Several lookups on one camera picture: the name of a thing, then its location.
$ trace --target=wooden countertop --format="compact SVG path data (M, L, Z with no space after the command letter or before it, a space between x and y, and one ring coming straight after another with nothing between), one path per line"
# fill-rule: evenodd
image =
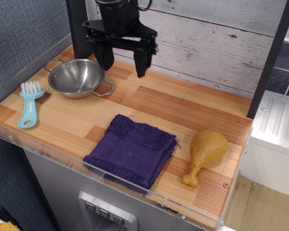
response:
M72 46L57 58L73 59ZM54 62L48 67L52 69L56 65ZM214 222L210 220L223 218L231 190L223 185L232 185L250 132L252 120L246 118L246 114L251 100L150 70L145 77L138 78L134 66L118 61L106 73L106 80L114 84L113 93L102 98L95 95L67 98L51 89L48 75L49 72L42 69L30 79L40 81L46 90L45 95L36 100L37 124L29 129L17 126L24 109L19 88L0 103L0 136L36 153L56 155L58 162L76 165L85 172L88 170L81 162L77 164L77 160L92 151L114 116L133 116L136 122L176 135L180 145L151 188L153 193L146 195L147 199L186 215L196 225L214 229ZM105 92L108 88L102 84L98 91ZM193 188L183 184L181 178L190 170L190 141L203 128L222 132L230 145L225 157L200 170L199 184ZM174 203L162 202L155 194Z

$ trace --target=dispenser button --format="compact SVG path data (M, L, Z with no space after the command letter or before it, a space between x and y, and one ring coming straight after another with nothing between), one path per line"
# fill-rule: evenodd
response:
M89 210L92 211L92 212L95 212L95 206L89 204L88 202L86 202L86 208L89 209Z
M104 218L109 218L109 213L103 209L100 208L100 214L104 217Z
M114 221L120 225L124 225L124 219L117 217L114 215Z

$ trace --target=stainless steel pot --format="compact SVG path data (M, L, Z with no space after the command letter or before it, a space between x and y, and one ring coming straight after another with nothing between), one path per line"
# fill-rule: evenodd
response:
M52 71L47 69L50 62L61 61ZM53 59L46 63L44 69L49 71L48 83L55 91L69 98L83 98L90 94L103 97L113 90L113 84L105 80L105 70L99 64L90 59L73 59L62 61ZM104 94L94 91L103 82L111 85L111 90Z

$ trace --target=white bristles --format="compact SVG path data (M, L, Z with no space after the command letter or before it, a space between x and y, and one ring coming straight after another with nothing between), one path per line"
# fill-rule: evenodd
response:
M28 82L25 83L26 94L29 94L29 84Z
M38 90L41 91L40 83L37 81Z
M22 84L20 85L20 87L21 87L21 91L23 92L23 94L25 94L25 93L26 93L25 84L22 83Z
M33 83L32 81L29 82L29 91L33 94Z
M33 94L41 91L40 83L38 81L25 82L20 85L23 94Z
M33 83L33 91L34 91L34 93L38 93L37 84L35 83L35 81Z

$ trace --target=white wood panel wall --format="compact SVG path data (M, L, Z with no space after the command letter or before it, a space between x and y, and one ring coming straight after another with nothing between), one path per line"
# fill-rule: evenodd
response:
M149 0L140 0L146 6ZM86 0L89 20L100 19ZM158 32L150 69L252 98L286 0L153 0L140 21ZM133 53L114 49L134 64Z

